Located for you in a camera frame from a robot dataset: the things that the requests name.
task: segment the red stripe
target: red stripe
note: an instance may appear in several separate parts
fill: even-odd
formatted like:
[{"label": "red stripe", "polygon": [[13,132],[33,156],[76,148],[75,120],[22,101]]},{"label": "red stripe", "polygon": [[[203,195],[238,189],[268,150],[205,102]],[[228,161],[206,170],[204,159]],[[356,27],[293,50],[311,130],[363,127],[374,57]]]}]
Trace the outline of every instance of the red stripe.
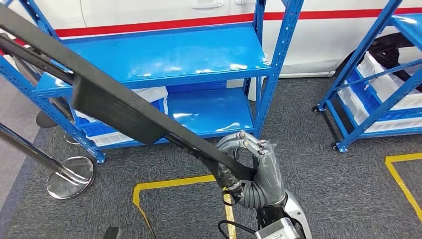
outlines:
[{"label": "red stripe", "polygon": [[[331,10],[331,11],[303,11],[299,19],[333,19],[333,18],[359,18],[359,17],[377,17],[381,9],[360,9],[360,10]],[[408,7],[399,8],[397,14],[404,13],[422,13],[422,7]],[[266,12],[264,20],[281,20],[283,12]],[[125,24],[114,26],[97,26],[97,27],[84,27],[84,28],[71,28],[71,29],[57,29],[56,32],[59,36],[83,36],[83,35],[97,35],[97,34],[111,34],[133,31],[149,31],[149,30],[162,30],[180,27],[193,27],[203,25],[217,25],[227,23],[237,23],[252,21],[253,14],[239,14],[229,16],[216,16],[204,17],[193,19],[182,19],[172,21],[160,22],[146,22],[137,24]]]},{"label": "red stripe", "polygon": [[20,44],[20,45],[22,45],[22,46],[24,46],[24,45],[26,45],[26,43],[22,40],[22,39],[19,39],[19,38],[15,38],[15,40],[14,40],[17,44]]}]

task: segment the chrome stanchion base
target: chrome stanchion base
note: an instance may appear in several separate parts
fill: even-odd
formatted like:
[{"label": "chrome stanchion base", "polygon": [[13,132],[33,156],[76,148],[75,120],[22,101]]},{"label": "chrome stanchion base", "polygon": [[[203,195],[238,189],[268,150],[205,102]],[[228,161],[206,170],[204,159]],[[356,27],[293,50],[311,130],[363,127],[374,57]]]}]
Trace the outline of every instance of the chrome stanchion base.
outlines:
[{"label": "chrome stanchion base", "polygon": [[68,136],[65,132],[63,133],[63,138],[65,141],[71,145],[81,146],[80,143],[76,142],[72,137]]},{"label": "chrome stanchion base", "polygon": [[47,180],[47,191],[56,199],[69,199],[83,193],[92,183],[95,176],[95,167],[88,158],[71,157],[62,162],[63,166],[88,180],[87,184],[78,184],[53,173]]}]

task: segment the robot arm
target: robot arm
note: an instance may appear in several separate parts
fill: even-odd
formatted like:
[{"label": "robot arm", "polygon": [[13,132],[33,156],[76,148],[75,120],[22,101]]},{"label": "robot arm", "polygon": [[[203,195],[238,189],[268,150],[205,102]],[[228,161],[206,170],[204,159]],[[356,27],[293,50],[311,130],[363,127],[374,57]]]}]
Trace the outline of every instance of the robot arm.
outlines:
[{"label": "robot arm", "polygon": [[244,148],[252,154],[256,174],[250,184],[237,180],[223,164],[218,173],[236,203],[256,210],[261,228],[255,233],[258,239],[277,238],[276,235],[286,239],[312,238],[302,208],[284,186],[274,144],[240,131],[222,138],[216,146],[225,153]]}]

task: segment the white vehicle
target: white vehicle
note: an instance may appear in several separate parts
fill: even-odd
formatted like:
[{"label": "white vehicle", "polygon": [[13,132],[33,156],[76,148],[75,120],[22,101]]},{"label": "white vehicle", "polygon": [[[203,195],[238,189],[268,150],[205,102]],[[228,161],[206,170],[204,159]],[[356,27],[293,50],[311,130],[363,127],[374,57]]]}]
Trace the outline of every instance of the white vehicle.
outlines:
[{"label": "white vehicle", "polygon": [[[305,0],[281,77],[331,76],[388,0]],[[35,0],[60,37],[115,34],[252,20],[255,0]],[[18,0],[9,7],[30,19]],[[284,6],[267,0],[263,48],[273,52]],[[399,13],[422,12],[403,0]],[[387,27],[382,35],[397,32]]]}]

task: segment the gray floor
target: gray floor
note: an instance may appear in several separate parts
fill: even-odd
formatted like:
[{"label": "gray floor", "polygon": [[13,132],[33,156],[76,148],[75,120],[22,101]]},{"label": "gray floor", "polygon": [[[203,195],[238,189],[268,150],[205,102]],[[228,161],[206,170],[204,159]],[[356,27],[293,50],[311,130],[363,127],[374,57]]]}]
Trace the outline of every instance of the gray floor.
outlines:
[{"label": "gray floor", "polygon": [[[286,184],[304,208],[317,239],[420,239],[422,225],[384,160],[387,155],[421,151],[421,135],[367,139],[347,153],[330,149],[334,141],[321,115],[310,109],[331,79],[293,79],[275,91],[262,138],[277,143]],[[36,143],[58,159],[85,155],[65,143],[59,128],[42,129]],[[132,204],[137,183],[207,175],[195,159],[170,144],[108,150],[97,178],[82,196],[57,201],[47,195],[48,173],[36,166],[5,238],[101,239],[108,226],[122,238],[152,238]],[[421,200],[420,161],[395,164],[414,196]],[[158,238],[222,238],[216,224],[225,219],[215,183],[141,192],[141,206]],[[233,208],[237,222],[256,228],[251,210]],[[253,238],[237,230],[237,238]]]},{"label": "gray floor", "polygon": [[[39,109],[0,75],[0,122],[33,141],[39,127],[35,117]],[[0,140],[0,209],[15,181],[25,155]]]}]

